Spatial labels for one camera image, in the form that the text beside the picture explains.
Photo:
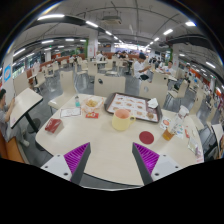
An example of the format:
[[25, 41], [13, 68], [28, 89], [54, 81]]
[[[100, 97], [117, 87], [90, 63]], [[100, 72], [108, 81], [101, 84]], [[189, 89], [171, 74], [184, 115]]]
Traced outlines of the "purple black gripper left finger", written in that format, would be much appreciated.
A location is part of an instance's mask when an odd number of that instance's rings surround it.
[[64, 155], [56, 154], [42, 169], [79, 185], [90, 153], [90, 143], [85, 143]]

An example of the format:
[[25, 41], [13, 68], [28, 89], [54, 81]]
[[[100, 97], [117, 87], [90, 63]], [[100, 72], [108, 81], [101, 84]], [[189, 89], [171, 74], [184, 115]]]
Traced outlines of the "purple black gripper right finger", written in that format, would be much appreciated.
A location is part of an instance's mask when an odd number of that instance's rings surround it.
[[159, 155], [137, 143], [133, 144], [132, 153], [145, 185], [182, 169], [170, 156]]

